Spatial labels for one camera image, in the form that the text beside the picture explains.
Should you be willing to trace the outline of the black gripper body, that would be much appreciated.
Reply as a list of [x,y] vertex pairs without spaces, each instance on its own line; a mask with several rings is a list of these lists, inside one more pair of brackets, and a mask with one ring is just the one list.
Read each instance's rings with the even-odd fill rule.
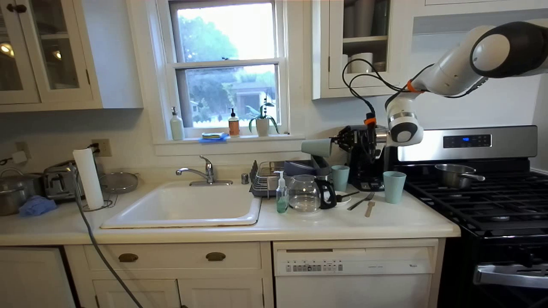
[[338,133],[336,143],[352,157],[374,162],[384,152],[388,143],[388,128],[383,125],[348,125]]

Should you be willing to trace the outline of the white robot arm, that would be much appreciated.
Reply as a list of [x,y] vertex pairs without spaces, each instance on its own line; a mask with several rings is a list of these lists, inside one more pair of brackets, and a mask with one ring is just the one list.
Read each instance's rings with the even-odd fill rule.
[[547,22],[518,20],[475,27],[446,56],[424,66],[405,85],[395,87],[386,101],[390,140],[396,145],[424,140],[424,126],[413,111],[413,99],[424,92],[463,97],[489,78],[545,73],[547,63]]

